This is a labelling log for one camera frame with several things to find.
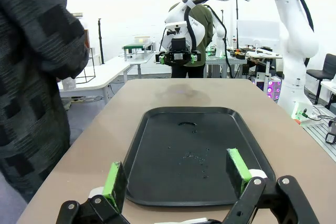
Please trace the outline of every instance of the black tray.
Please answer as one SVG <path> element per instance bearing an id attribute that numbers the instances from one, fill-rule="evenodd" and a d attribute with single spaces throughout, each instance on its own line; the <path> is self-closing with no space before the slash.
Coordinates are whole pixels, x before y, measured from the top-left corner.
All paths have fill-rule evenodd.
<path id="1" fill-rule="evenodd" d="M 142 118 L 126 155 L 127 198 L 144 206 L 219 206 L 237 201 L 226 149 L 249 169 L 275 174 L 242 117 L 227 108 L 166 107 Z"/>

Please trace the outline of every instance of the tray rim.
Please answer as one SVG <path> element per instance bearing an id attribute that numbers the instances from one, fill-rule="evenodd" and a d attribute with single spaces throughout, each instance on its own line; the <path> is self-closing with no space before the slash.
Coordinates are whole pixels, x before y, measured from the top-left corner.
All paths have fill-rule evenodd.
<path id="1" fill-rule="evenodd" d="M 166 111 L 164 111 L 164 110 L 167 110 L 167 109 L 173 110 L 173 111 L 170 111 L 171 113 L 186 113 L 187 112 L 187 111 L 179 111 L 179 110 L 182 110 L 182 109 L 196 110 L 196 111 L 189 111 L 188 113 L 202 113 L 202 112 L 224 113 L 226 111 L 229 111 L 231 113 L 228 113 L 228 114 L 234 119 L 234 121 L 237 124 L 237 127 L 240 129 L 240 126 L 237 123 L 236 118 L 234 117 L 234 115 L 237 115 L 238 118 L 241 120 L 241 124 L 245 128 L 244 129 L 246 131 L 245 134 L 248 133 L 252 136 L 251 140 L 252 140 L 252 143 L 253 143 L 253 147 L 251 146 L 251 141 L 248 141 L 248 146 L 253 150 L 254 154 L 255 154 L 255 151 L 257 151 L 257 153 L 258 153 L 258 155 L 261 159 L 261 160 L 259 160 L 259 159 L 256 158 L 259 166 L 261 168 L 263 168 L 264 166 L 268 166 L 269 169 L 270 169 L 270 172 L 271 172 L 271 176 L 269 176 L 269 174 L 267 174 L 268 178 L 272 181 L 276 181 L 276 175 L 275 175 L 275 172 L 274 172 L 271 164 L 269 163 L 265 153 L 263 152 L 263 149 L 261 149 L 258 141 L 255 139 L 253 133 L 251 132 L 251 130 L 249 129 L 249 127 L 245 123 L 243 117 L 237 111 L 235 111 L 233 109 L 230 109 L 230 108 L 227 108 L 227 107 L 219 107 L 219 106 L 201 106 L 201 107 L 200 106 L 163 106 L 163 107 L 156 107 L 156 108 L 153 108 L 153 109 L 150 109 L 150 110 L 146 111 L 142 115 L 141 121 L 140 121 L 138 127 L 136 128 L 134 137 L 132 139 L 132 142 L 129 146 L 129 149 L 126 153 L 126 156 L 125 156 L 125 159 L 124 159 L 124 162 L 123 162 L 124 169 L 125 169 L 125 174 L 126 174 L 127 178 L 129 178 L 129 176 L 132 172 L 134 160 L 136 159 L 136 156 L 137 156 L 136 154 L 138 152 L 139 146 L 140 146 L 141 141 L 142 141 L 142 138 L 140 137 L 140 141 L 139 141 L 139 144 L 136 148 L 136 153 L 135 153 L 134 159 L 132 161 L 131 168 L 128 172 L 126 170 L 127 163 L 128 163 L 128 157 L 130 156 L 131 151 L 133 151 L 132 149 L 133 149 L 133 144 L 134 144 L 135 140 L 137 140 L 137 138 L 139 137 L 138 136 L 140 134 L 139 129 L 146 127 L 150 117 L 152 117 L 153 115 L 157 115 L 157 114 L 167 113 Z M 140 206 L 147 206 L 147 207 L 169 207 L 169 208 L 174 208 L 174 207 L 211 207 L 211 206 L 228 206 L 228 205 L 232 205 L 232 204 L 235 203 L 235 202 L 231 202 L 231 201 L 230 202 L 223 202 L 223 201 L 190 201 L 190 202 L 189 201 L 188 202 L 146 201 L 146 200 L 140 200 L 140 199 L 136 199 L 136 198 L 132 197 L 131 193 L 128 190 L 128 187 L 127 187 L 127 190 L 126 190 L 126 198 L 129 201 L 131 201 L 135 204 L 138 204 Z"/>

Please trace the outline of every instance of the black pole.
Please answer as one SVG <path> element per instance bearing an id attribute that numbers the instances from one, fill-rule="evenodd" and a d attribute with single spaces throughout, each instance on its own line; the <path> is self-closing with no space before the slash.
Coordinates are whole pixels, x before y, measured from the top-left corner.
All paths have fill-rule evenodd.
<path id="1" fill-rule="evenodd" d="M 102 41 L 101 41 L 100 18 L 98 19 L 98 33 L 99 33 L 99 46 L 100 46 L 101 63 L 105 64 L 104 54 L 103 54 L 103 44 L 102 44 Z"/>
<path id="2" fill-rule="evenodd" d="M 237 12 L 237 22 L 236 22 L 236 25 L 237 25 L 237 49 L 239 49 L 239 41 L 238 41 L 238 0 L 236 0 L 236 12 Z"/>

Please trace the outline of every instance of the checkered jacket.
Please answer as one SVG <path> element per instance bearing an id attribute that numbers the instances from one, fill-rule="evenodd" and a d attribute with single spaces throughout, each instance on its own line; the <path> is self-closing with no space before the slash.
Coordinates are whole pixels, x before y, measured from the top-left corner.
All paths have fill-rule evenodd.
<path id="1" fill-rule="evenodd" d="M 69 147 L 56 78 L 88 62 L 67 0 L 0 0 L 0 171 L 21 194 L 35 192 Z"/>

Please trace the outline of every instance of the black chair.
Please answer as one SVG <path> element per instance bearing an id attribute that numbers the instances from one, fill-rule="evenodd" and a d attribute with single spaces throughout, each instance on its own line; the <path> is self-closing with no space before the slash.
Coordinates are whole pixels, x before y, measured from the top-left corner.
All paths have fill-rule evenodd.
<path id="1" fill-rule="evenodd" d="M 322 70 L 310 69 L 307 70 L 307 74 L 319 80 L 319 87 L 317 88 L 315 105 L 319 101 L 320 92 L 321 92 L 321 81 L 323 79 L 332 80 L 336 74 L 336 56 L 327 54 L 324 60 L 324 65 Z"/>

